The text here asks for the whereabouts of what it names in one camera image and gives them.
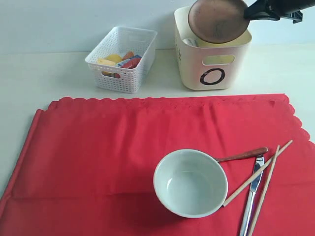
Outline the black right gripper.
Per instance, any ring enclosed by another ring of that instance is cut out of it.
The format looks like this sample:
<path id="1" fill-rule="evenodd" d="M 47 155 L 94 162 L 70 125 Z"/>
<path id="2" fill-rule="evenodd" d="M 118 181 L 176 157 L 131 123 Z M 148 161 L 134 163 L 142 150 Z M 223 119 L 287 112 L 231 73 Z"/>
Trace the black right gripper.
<path id="1" fill-rule="evenodd" d="M 302 10 L 314 5 L 315 0 L 257 0 L 244 10 L 244 18 L 250 21 L 285 18 L 296 24 L 303 20 Z"/>

